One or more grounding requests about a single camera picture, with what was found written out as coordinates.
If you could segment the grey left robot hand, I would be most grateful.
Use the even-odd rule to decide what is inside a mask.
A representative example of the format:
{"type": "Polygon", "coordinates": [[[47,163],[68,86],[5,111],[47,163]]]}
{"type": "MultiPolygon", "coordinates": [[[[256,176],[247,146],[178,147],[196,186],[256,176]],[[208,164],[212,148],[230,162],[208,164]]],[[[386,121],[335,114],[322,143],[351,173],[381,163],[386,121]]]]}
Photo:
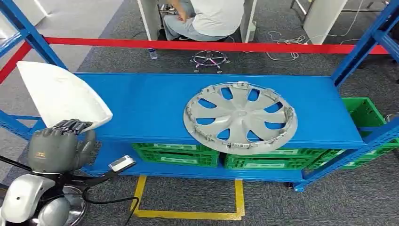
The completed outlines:
{"type": "Polygon", "coordinates": [[[96,147],[96,132],[85,132],[83,141],[79,141],[79,134],[92,124],[70,119],[35,131],[28,147],[29,167],[40,174],[62,174],[80,169],[96,147]]]}

